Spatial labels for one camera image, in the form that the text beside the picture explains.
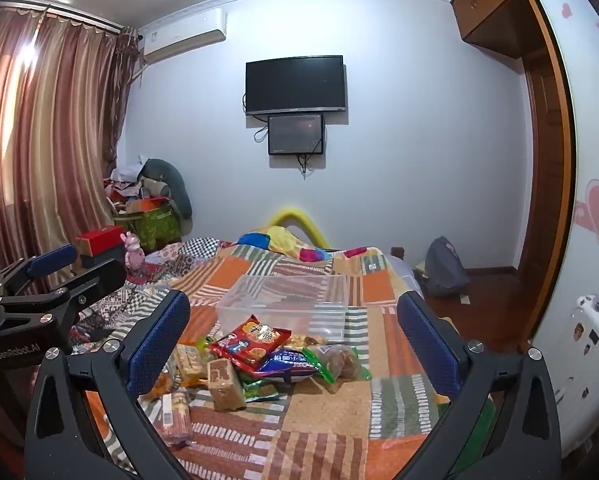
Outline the long cracker sleeve packet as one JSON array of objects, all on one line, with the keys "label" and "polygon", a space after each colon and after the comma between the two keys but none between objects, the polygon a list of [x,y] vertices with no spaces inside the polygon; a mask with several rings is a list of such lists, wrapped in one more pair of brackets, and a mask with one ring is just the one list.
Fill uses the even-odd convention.
[{"label": "long cracker sleeve packet", "polygon": [[158,434],[174,448],[183,448],[192,439],[192,422],[188,391],[179,388],[161,396]]}]

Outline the red gift box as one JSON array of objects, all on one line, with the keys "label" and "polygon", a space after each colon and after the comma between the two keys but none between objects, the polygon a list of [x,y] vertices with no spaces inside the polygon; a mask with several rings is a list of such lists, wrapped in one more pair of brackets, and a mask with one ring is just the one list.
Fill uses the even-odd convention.
[{"label": "red gift box", "polygon": [[95,257],[123,244],[122,234],[123,228],[121,226],[105,226],[77,235],[75,247],[78,255]]}]

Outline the tan wafer block packet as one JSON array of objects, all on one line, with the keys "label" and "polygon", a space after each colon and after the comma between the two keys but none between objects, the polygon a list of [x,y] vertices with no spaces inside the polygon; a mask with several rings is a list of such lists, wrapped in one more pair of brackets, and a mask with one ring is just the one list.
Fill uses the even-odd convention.
[{"label": "tan wafer block packet", "polygon": [[208,391],[216,411],[232,412],[245,408],[241,382],[228,359],[208,362]]}]

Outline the pink plush toy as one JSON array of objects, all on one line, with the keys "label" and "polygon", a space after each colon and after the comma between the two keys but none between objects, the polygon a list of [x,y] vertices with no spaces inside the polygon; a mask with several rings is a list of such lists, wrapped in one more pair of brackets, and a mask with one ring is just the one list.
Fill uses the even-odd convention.
[{"label": "pink plush toy", "polygon": [[125,248],[124,263],[127,273],[131,276],[141,275],[146,263],[146,255],[141,247],[140,238],[128,231],[121,234],[121,240]]}]

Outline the wall mounted black television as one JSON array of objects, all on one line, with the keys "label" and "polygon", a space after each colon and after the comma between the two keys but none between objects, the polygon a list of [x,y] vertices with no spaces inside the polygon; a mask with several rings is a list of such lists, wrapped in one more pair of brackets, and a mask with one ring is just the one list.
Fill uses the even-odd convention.
[{"label": "wall mounted black television", "polygon": [[245,64],[246,115],[344,112],[342,55],[272,58]]}]

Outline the round biscuit bag green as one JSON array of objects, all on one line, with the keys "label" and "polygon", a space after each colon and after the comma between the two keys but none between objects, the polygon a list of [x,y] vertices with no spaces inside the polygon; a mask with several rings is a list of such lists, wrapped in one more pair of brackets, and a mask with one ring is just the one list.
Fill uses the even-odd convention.
[{"label": "round biscuit bag green", "polygon": [[368,380],[372,375],[359,359],[355,347],[345,344],[321,344],[309,346],[301,350],[307,361],[316,367],[324,382],[331,386],[339,379],[342,380]]}]

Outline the blue chip bag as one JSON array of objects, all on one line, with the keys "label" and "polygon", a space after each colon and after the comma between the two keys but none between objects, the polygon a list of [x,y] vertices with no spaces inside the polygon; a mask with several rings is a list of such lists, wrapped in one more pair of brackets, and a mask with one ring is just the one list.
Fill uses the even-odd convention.
[{"label": "blue chip bag", "polygon": [[290,385],[317,373],[318,370],[307,360],[304,353],[281,348],[272,352],[269,359],[255,370],[255,377]]}]

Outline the small black wall monitor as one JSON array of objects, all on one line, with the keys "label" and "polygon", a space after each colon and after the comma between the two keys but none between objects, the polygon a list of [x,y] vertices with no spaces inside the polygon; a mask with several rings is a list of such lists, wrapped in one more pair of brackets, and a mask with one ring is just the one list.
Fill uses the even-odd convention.
[{"label": "small black wall monitor", "polygon": [[321,114],[281,114],[268,117],[268,154],[322,155],[324,121]]}]

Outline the grey backpack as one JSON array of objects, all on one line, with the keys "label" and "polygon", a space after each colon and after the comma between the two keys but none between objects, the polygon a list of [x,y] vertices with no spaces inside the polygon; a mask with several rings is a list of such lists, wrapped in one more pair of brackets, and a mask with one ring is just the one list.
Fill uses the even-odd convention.
[{"label": "grey backpack", "polygon": [[429,296],[449,298],[467,295],[470,276],[455,246],[446,237],[433,240],[424,261],[425,289]]}]

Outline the yellow bed headboard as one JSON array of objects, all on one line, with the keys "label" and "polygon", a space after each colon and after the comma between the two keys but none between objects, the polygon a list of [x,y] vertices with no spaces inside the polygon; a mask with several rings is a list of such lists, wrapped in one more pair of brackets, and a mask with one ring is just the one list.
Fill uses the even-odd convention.
[{"label": "yellow bed headboard", "polygon": [[311,220],[304,210],[298,207],[283,207],[279,209],[268,221],[267,226],[284,226],[286,222],[296,223],[316,247],[322,249],[330,247],[324,235],[317,228],[316,223]]}]

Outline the clear plastic storage bin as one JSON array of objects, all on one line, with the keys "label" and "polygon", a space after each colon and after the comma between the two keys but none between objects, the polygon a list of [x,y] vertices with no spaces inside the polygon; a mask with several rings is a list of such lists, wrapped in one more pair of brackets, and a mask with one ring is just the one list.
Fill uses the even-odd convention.
[{"label": "clear plastic storage bin", "polygon": [[348,281],[343,275],[243,275],[215,310],[225,333],[254,315],[294,334],[341,341],[348,307]]}]

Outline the patchwork bed quilt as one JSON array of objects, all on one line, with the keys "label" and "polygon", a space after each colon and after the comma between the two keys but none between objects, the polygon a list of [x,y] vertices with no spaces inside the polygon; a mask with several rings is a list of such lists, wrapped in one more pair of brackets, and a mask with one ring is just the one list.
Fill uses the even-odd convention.
[{"label": "patchwork bed quilt", "polygon": [[409,266],[377,248],[187,240],[88,308],[75,352],[120,339],[167,292],[191,318],[139,403],[192,479],[389,479],[450,408],[398,323]]}]

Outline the yellow snack bag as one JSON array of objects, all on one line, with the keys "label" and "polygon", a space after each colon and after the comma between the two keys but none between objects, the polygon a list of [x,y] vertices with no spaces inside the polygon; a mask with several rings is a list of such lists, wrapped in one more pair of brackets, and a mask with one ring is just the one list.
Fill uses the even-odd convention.
[{"label": "yellow snack bag", "polygon": [[321,336],[293,333],[283,344],[283,347],[292,351],[301,352],[304,348],[323,346],[327,339]]}]

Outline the red chip bag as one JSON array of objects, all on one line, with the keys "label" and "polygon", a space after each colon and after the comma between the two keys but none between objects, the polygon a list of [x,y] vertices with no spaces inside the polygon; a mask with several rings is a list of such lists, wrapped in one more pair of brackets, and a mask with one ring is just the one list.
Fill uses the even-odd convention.
[{"label": "red chip bag", "polygon": [[272,327],[251,315],[237,328],[208,345],[217,358],[227,359],[241,372],[255,375],[272,352],[292,336],[290,330]]}]

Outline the green cardboard box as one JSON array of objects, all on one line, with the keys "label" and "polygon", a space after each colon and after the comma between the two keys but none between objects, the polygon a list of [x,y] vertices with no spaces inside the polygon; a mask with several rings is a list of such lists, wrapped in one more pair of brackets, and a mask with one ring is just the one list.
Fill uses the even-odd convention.
[{"label": "green cardboard box", "polygon": [[162,203],[148,211],[117,214],[113,221],[125,232],[135,234],[146,254],[181,241],[179,219],[169,203]]}]

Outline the colourful blanket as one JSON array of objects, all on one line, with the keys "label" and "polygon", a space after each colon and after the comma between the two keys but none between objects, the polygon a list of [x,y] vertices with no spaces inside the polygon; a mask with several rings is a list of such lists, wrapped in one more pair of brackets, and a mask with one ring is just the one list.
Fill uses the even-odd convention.
[{"label": "colourful blanket", "polygon": [[237,240],[237,244],[276,252],[303,262],[327,261],[332,259],[335,254],[353,258],[368,252],[367,247],[347,250],[327,250],[313,247],[297,238],[283,226],[267,226],[259,231],[246,233]]}]

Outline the white air conditioner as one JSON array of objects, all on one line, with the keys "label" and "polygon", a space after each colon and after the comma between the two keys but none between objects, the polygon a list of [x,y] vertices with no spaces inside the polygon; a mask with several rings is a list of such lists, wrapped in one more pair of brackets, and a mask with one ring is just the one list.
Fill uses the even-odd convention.
[{"label": "white air conditioner", "polygon": [[144,35],[143,60],[153,64],[226,40],[227,14],[208,10],[168,23]]}]

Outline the white appliance with stickers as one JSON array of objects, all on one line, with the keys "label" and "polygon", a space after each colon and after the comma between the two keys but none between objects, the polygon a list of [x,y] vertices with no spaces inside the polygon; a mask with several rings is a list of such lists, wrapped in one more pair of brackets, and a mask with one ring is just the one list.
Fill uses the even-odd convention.
[{"label": "white appliance with stickers", "polygon": [[561,330],[533,344],[547,363],[567,455],[599,427],[599,294],[579,297]]}]

